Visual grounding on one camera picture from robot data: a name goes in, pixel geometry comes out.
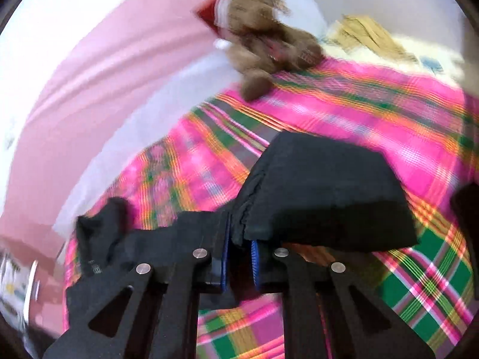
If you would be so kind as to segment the pink headboard cloth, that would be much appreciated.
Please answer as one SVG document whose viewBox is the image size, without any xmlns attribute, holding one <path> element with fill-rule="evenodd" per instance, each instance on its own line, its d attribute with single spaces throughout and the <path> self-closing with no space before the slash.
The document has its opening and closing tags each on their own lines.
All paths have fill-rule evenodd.
<svg viewBox="0 0 479 359">
<path fill-rule="evenodd" d="M 237 78 L 207 0 L 23 0 L 1 34 L 1 244 L 52 266 L 74 218 Z"/>
</svg>

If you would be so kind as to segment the brown teddy bear santa hat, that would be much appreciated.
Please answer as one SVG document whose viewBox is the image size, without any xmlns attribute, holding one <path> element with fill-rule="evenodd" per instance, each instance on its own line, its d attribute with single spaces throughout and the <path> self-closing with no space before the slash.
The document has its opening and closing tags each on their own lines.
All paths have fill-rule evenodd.
<svg viewBox="0 0 479 359">
<path fill-rule="evenodd" d="M 274 74 L 317 66 L 324 59 L 317 38 L 283 24 L 284 0 L 207 0 L 196 8 L 201 19 L 228 46 L 225 53 L 242 75 L 239 93 L 247 102 L 268 94 Z"/>
</svg>

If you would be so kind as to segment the yellow crumpled cloth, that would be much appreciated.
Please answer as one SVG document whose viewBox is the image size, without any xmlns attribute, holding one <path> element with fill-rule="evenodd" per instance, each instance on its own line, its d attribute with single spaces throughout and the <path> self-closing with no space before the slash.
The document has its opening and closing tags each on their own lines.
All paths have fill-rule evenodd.
<svg viewBox="0 0 479 359">
<path fill-rule="evenodd" d="M 323 37 L 325 45 L 336 46 L 347 54 L 360 49 L 394 63 L 418 63 L 414 54 L 397 43 L 390 33 L 370 16 L 346 16 L 332 25 Z"/>
</svg>

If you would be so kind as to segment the pineapple print cloth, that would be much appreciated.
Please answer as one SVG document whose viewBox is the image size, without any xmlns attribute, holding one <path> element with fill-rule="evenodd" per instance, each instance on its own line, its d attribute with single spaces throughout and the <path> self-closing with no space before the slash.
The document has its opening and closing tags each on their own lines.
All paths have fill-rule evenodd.
<svg viewBox="0 0 479 359">
<path fill-rule="evenodd" d="M 33 278 L 38 262 L 23 266 L 9 252 L 1 249 L 1 316 L 17 331 L 25 331 Z"/>
</svg>

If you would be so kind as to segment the black puffer jacket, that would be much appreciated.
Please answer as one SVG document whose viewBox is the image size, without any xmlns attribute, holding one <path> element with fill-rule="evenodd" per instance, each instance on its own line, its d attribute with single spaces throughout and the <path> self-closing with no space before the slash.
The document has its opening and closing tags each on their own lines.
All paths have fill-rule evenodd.
<svg viewBox="0 0 479 359">
<path fill-rule="evenodd" d="M 214 212 L 181 212 L 156 229 L 171 227 L 182 214 L 229 215 L 228 243 L 236 245 L 277 241 L 369 253 L 418 242 L 404 190 L 381 153 L 286 131 L 272 140 L 236 198 Z M 149 231 L 131 224 L 129 203 L 117 197 L 95 216 L 77 219 L 80 279 L 113 265 L 128 233 Z"/>
</svg>

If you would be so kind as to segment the pink plaid bed cover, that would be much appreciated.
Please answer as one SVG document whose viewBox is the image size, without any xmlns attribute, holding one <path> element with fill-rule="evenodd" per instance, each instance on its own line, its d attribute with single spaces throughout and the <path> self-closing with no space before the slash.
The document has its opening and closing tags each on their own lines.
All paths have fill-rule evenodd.
<svg viewBox="0 0 479 359">
<path fill-rule="evenodd" d="M 219 93 L 76 222 L 48 358 L 449 358 L 478 338 L 478 100 L 328 59 Z"/>
</svg>

